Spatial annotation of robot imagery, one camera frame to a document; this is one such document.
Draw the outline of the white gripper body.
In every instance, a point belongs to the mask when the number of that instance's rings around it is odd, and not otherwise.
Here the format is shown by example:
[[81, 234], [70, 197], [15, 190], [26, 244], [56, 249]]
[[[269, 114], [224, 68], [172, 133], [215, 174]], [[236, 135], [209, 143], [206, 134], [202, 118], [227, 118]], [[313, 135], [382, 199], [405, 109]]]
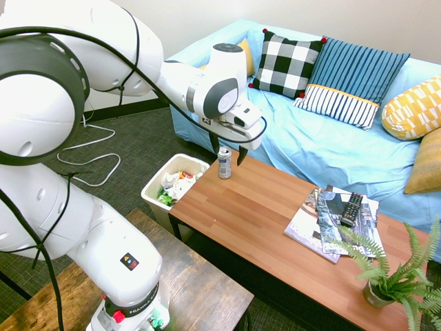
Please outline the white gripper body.
[[223, 139], [229, 139], [240, 147], [248, 150], [256, 150], [261, 144], [260, 134], [263, 128], [259, 122], [251, 128], [245, 129], [236, 124], [222, 122], [218, 119], [207, 119], [201, 117], [201, 125]]

